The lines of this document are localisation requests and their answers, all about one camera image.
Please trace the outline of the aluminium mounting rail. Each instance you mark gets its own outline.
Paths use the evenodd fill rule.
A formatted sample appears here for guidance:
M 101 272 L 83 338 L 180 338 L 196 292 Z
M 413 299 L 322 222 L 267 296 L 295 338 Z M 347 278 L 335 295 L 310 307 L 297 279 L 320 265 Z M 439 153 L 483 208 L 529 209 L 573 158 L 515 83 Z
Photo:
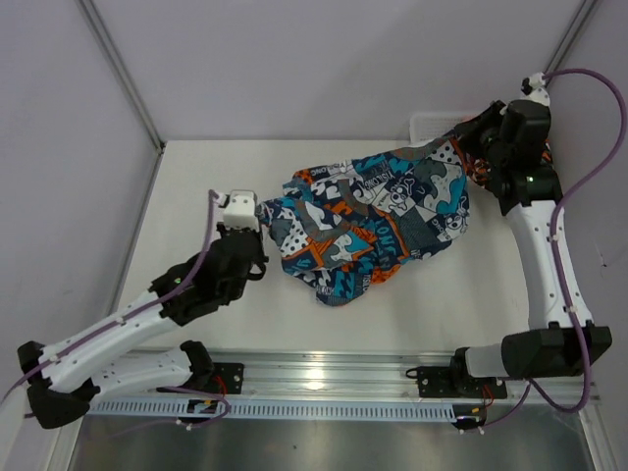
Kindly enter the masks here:
M 449 352 L 329 352 L 208 349 L 217 362 L 244 365 L 240 399 L 421 402 L 405 372 L 445 366 Z

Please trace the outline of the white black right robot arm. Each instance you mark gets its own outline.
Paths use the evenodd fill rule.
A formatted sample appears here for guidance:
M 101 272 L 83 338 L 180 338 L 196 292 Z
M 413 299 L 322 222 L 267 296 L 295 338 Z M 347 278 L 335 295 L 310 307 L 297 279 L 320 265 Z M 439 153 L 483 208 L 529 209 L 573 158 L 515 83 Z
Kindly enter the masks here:
M 497 199 L 519 251 L 528 296 L 528 328 L 482 347 L 460 348 L 448 371 L 459 395 L 484 378 L 528 380 L 580 376 L 612 344 L 609 328 L 596 325 L 575 277 L 566 243 L 558 175 L 543 156 L 550 131 L 546 104 L 518 99 L 493 102 L 459 124 L 454 135 L 463 154 L 485 164 L 484 187 Z

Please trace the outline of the orange camouflage shorts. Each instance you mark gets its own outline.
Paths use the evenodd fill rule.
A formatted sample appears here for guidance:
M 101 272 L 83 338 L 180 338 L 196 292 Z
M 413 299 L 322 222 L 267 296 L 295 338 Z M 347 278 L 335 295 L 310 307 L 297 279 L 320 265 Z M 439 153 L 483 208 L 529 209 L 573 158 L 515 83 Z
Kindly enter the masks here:
M 491 168 L 486 160 L 466 154 L 465 173 L 477 186 L 485 190 L 490 189 Z

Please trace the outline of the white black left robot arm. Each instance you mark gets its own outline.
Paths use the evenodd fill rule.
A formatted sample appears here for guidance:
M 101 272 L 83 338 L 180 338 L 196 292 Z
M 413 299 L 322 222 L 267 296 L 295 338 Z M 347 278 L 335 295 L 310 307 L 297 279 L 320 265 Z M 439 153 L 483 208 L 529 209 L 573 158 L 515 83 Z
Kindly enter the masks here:
M 161 354 L 131 355 L 147 340 L 170 333 L 240 299 L 268 261 L 262 233 L 217 226 L 200 252 L 172 266 L 137 299 L 79 334 L 54 344 L 31 340 L 18 349 L 30 414 L 45 430 L 77 421 L 113 396 L 150 390 L 205 391 L 215 374 L 205 345 L 186 340 Z

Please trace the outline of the white plastic basket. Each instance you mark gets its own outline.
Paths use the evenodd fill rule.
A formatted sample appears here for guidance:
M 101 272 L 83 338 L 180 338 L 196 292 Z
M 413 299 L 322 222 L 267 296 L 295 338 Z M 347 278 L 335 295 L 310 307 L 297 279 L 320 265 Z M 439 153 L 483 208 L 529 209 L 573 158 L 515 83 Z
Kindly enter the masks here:
M 475 114 L 470 111 L 417 112 L 409 120 L 410 142 L 417 143 L 440 137 L 457 124 L 474 116 Z

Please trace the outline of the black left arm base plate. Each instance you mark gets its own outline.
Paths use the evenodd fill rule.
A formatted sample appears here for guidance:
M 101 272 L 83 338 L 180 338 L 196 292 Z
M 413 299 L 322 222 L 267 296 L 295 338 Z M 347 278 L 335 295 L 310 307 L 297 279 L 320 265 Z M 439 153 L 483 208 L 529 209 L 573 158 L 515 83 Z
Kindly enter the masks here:
M 241 394 L 244 372 L 245 366 L 243 363 L 216 363 L 213 375 L 195 389 L 220 395 Z

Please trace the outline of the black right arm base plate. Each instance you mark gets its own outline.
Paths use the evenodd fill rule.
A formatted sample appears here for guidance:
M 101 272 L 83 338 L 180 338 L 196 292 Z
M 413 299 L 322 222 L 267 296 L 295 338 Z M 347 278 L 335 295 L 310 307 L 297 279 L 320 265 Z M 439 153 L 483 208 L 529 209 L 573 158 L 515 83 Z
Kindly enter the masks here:
M 474 378 L 445 366 L 419 366 L 406 371 L 416 381 L 422 398 L 506 399 L 505 383 L 496 378 Z

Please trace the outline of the colourful patterned shorts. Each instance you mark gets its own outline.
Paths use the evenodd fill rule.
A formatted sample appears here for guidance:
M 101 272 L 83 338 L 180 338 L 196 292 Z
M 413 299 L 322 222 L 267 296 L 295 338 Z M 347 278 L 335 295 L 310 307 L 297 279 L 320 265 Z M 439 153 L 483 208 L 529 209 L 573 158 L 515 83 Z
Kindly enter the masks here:
M 405 264 L 448 249 L 468 229 L 466 169 L 443 136 L 358 159 L 306 168 L 256 216 L 283 271 L 327 306 L 343 306 Z

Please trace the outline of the aluminium frame post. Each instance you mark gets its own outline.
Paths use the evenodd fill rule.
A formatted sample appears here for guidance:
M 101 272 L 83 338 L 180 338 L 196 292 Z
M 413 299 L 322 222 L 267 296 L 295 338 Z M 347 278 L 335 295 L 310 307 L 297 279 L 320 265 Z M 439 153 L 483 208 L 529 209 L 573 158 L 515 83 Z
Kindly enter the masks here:
M 602 0 L 579 2 L 575 13 L 549 56 L 544 67 L 546 73 L 556 72 L 564 66 L 601 5 Z
M 151 145 L 157 152 L 161 152 L 165 146 L 165 141 L 150 116 L 135 80 L 129 72 L 114 37 L 107 28 L 96 2 L 92 0 L 77 0 L 76 5 L 118 83 L 120 90 L 125 95 L 131 107 L 131 111 L 138 119 Z

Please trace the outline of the left aluminium frame post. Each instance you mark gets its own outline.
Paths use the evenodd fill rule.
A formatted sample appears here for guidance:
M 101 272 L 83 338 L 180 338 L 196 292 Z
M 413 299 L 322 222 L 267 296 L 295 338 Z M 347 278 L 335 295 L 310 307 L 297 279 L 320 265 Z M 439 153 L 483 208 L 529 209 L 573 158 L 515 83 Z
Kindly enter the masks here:
M 150 116 L 135 80 L 129 72 L 114 37 L 107 28 L 96 2 L 92 0 L 77 0 L 76 5 L 118 83 L 120 90 L 125 95 L 131 107 L 131 111 L 138 119 L 151 145 L 157 152 L 161 152 L 165 146 L 165 141 Z

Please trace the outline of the right aluminium frame post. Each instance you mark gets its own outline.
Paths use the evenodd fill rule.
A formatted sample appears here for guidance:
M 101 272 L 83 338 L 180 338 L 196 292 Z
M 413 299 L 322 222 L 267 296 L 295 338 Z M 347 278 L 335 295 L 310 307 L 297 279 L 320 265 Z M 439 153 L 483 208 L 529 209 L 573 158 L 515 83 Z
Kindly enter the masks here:
M 549 56 L 544 67 L 546 73 L 556 72 L 564 66 L 601 5 L 602 0 L 579 2 L 575 13 Z

